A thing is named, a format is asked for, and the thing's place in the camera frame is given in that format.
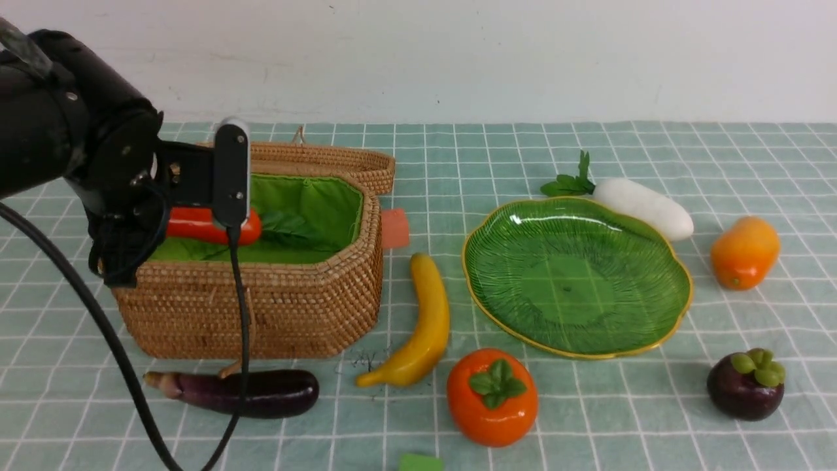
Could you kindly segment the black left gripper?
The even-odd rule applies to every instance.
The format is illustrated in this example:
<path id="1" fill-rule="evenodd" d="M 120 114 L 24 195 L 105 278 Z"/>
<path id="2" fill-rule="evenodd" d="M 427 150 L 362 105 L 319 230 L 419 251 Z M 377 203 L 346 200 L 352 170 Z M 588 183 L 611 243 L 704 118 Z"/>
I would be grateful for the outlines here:
<path id="1" fill-rule="evenodd" d="M 173 210 L 209 209 L 212 190 L 211 147 L 158 142 L 128 179 L 101 193 L 101 215 L 87 211 L 88 268 L 105 286 L 137 286 L 137 270 L 164 241 Z"/>

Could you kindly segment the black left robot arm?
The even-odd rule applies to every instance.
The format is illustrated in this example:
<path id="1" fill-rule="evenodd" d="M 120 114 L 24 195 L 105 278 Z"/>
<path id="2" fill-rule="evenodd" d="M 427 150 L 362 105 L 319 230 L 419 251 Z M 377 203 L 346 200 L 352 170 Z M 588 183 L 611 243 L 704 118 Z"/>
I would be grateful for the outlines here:
<path id="1" fill-rule="evenodd" d="M 209 205 L 212 150 L 161 140 L 162 112 L 72 35 L 2 24 L 2 44 L 2 197 L 65 179 L 86 212 L 90 271 L 134 288 L 169 207 Z"/>

